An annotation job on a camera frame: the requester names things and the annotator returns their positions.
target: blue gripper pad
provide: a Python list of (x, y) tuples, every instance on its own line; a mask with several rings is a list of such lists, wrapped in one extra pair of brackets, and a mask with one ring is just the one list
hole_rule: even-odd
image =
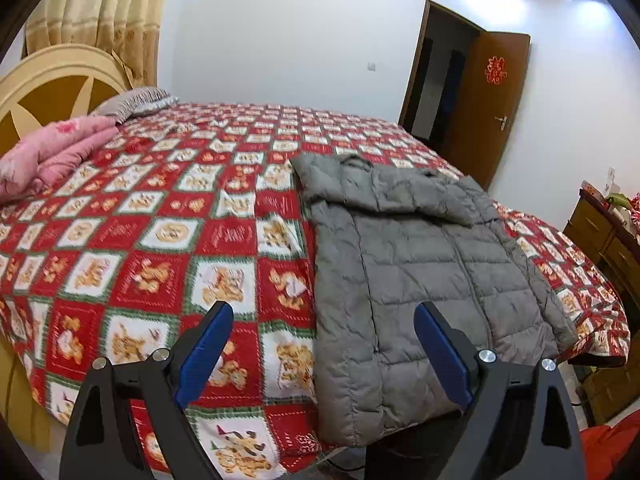
[(447, 397), (463, 410), (466, 409), (474, 400), (468, 388), (468, 370), (446, 334), (423, 304), (415, 309), (414, 330)]
[(200, 397), (231, 335), (233, 325), (234, 311), (225, 303), (180, 367), (180, 388), (174, 400), (182, 409)]

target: curtain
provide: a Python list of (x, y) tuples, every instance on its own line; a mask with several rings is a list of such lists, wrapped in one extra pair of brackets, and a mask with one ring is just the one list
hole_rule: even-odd
[(164, 0), (42, 0), (26, 23), (32, 54), (60, 43), (96, 46), (124, 65), (132, 86), (155, 85)]

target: door handle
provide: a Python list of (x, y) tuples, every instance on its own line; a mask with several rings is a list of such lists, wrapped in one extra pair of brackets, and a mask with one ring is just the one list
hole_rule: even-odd
[(494, 117), (496, 121), (500, 123), (500, 131), (504, 131), (504, 127), (507, 125), (507, 116), (504, 117)]

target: bedspread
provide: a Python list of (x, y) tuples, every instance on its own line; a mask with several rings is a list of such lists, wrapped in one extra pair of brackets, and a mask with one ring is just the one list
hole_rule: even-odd
[[(329, 449), (312, 382), (315, 245), (288, 159), (357, 153), (460, 172), (397, 125), (308, 108), (180, 104), (119, 129), (69, 179), (0, 210), (0, 328), (34, 399), (68, 422), (95, 357), (145, 359), (225, 300), (232, 336), (186, 410), (204, 450), (224, 478), (313, 463)], [(497, 207), (582, 330), (572, 353), (624, 359), (609, 283), (557, 230)], [(150, 464), (166, 470), (132, 408)]]

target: metal screw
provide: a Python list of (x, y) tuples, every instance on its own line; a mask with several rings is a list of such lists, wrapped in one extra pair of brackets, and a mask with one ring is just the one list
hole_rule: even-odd
[(169, 357), (169, 351), (166, 348), (159, 348), (158, 350), (153, 352), (152, 357), (154, 358), (154, 361), (166, 361)]
[(556, 363), (553, 362), (551, 359), (542, 359), (542, 367), (547, 372), (553, 372), (556, 369)]
[(106, 365), (107, 359), (105, 359), (104, 357), (95, 358), (94, 362), (91, 364), (94, 370), (102, 370)]
[(485, 363), (494, 363), (496, 360), (495, 354), (491, 350), (481, 350), (478, 353), (478, 357)]

